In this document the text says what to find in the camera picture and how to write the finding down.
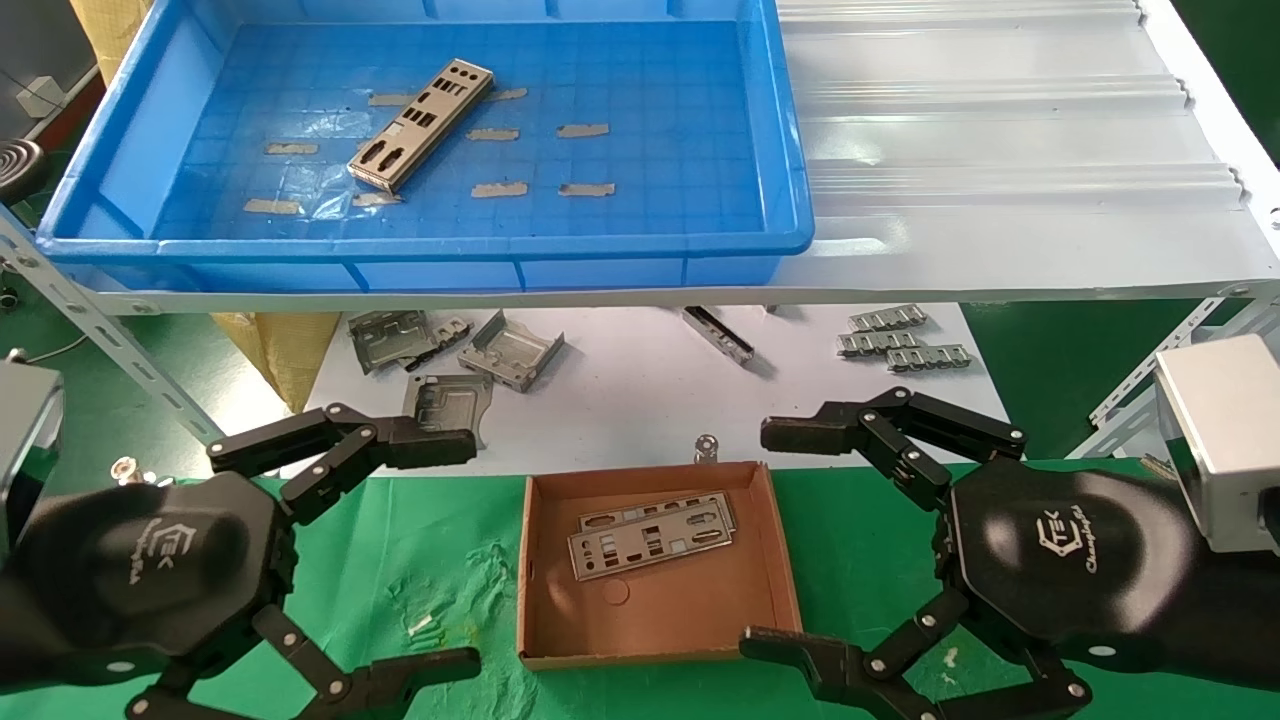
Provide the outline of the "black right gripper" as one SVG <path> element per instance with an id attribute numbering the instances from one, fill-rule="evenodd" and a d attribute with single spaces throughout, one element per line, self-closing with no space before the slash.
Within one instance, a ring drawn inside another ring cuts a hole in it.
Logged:
<path id="1" fill-rule="evenodd" d="M 963 625 L 1010 662 L 1277 689 L 1276 555 L 1213 552 L 1174 486 L 997 459 L 950 488 L 938 538 Z"/>

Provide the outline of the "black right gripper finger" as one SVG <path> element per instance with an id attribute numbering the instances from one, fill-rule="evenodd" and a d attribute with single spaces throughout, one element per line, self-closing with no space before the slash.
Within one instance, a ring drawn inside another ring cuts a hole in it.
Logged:
<path id="1" fill-rule="evenodd" d="M 1016 655 L 1030 675 L 1021 684 L 941 701 L 918 692 L 908 673 L 970 609 L 966 594 L 946 588 L 873 650 L 827 635 L 749 626 L 740 653 L 795 667 L 815 700 L 860 708 L 874 719 L 1070 719 L 1091 703 L 1089 685 L 1057 656 L 1028 648 Z"/>
<path id="2" fill-rule="evenodd" d="M 810 418 L 768 416 L 760 443 L 780 454 L 859 454 L 919 509 L 938 511 L 954 478 L 925 445 L 989 462 L 1019 460 L 1027 438 L 1006 421 L 895 387 L 864 402 L 828 401 Z"/>

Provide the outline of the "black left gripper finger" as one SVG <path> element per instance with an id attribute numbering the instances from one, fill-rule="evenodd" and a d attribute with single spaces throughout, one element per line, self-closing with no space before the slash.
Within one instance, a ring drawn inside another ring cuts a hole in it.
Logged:
<path id="1" fill-rule="evenodd" d="M 343 404 L 214 441 L 214 471 L 260 477 L 308 460 L 280 489 L 285 515 L 307 525 L 379 468 L 422 469 L 466 464 L 477 456 L 472 430 L 425 430 L 411 416 L 367 416 Z"/>

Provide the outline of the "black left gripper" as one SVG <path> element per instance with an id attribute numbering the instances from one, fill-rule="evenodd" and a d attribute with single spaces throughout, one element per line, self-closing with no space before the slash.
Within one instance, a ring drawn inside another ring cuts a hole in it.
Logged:
<path id="1" fill-rule="evenodd" d="M 280 609 L 297 562 L 289 518 L 233 473 L 42 498 L 3 565 L 3 691 L 161 673 L 127 719 L 243 719 L 189 693 L 265 641 L 315 691 L 297 719 L 403 719 L 480 674 L 474 647 L 342 671 Z"/>

